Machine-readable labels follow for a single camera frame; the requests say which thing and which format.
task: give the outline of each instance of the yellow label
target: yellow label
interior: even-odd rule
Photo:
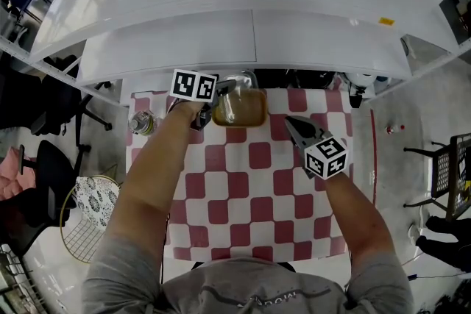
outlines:
[[[380,18],[379,23],[384,24],[384,25],[388,25],[388,26],[392,26],[394,24],[394,20],[391,20],[390,18],[382,17],[382,18]]]

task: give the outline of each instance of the floor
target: floor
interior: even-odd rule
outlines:
[[[114,84],[110,90],[117,96],[119,85]],[[466,108],[470,95],[471,65],[455,60],[413,84],[363,104],[361,109],[353,113],[355,183],[373,200],[376,176],[375,204],[388,224],[407,274],[444,276],[457,273],[456,269],[429,256],[417,257],[416,248],[408,241],[407,229],[412,221],[418,220],[418,210],[404,209],[402,204],[424,196],[428,164],[422,156],[403,152],[403,147],[431,148],[431,140],[446,143],[451,135],[468,132],[471,113],[462,109]],[[90,109],[112,122],[113,130],[106,132],[98,123],[84,118],[82,142],[93,148],[83,161],[82,175],[99,174],[116,164],[116,180],[122,182],[125,175],[127,110],[95,99]],[[377,140],[377,171],[374,169],[371,110]],[[404,124],[406,128],[400,133],[388,135],[385,128],[390,124]],[[77,155],[74,122],[67,126],[64,136],[47,135],[44,138],[53,142],[74,161]],[[27,129],[9,132],[2,138],[4,145],[24,144],[29,156],[35,156],[41,139],[31,135]],[[441,210],[435,207],[431,208],[431,212],[442,215]],[[79,220],[80,214],[72,213],[67,227],[71,229]],[[435,238],[453,239],[451,236]],[[46,229],[24,259],[32,270],[32,278],[46,297],[51,313],[80,313],[80,283],[86,275],[87,266],[68,254],[62,245],[58,228]],[[186,261],[166,259],[164,279],[183,274],[192,265]],[[327,277],[342,286],[350,277],[347,254],[295,262],[293,266],[298,271]],[[431,307],[444,293],[453,292],[458,283],[456,277],[411,282],[417,310]]]

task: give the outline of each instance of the amber liquid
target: amber liquid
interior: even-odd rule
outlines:
[[[267,103],[259,89],[240,89],[219,99],[213,122],[225,127],[259,127],[265,123]]]

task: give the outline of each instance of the red and white checkered tablecloth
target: red and white checkered tablecloth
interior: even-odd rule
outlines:
[[[315,119],[343,139],[352,156],[348,95],[302,89],[266,94],[269,117],[262,127],[229,129],[210,122],[203,132],[192,131],[171,208],[166,257],[205,262],[253,256],[286,262],[345,252],[324,181],[309,180],[301,169],[284,118]],[[150,109],[161,118],[172,100],[167,92],[131,97],[130,115]],[[146,141],[128,131],[127,169]]]

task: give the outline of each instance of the gray t-shirt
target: gray t-shirt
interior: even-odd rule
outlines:
[[[346,293],[330,280],[263,260],[206,263],[160,285],[154,258],[128,240],[105,238],[82,289],[84,314],[412,314],[406,275],[394,254],[357,269]]]

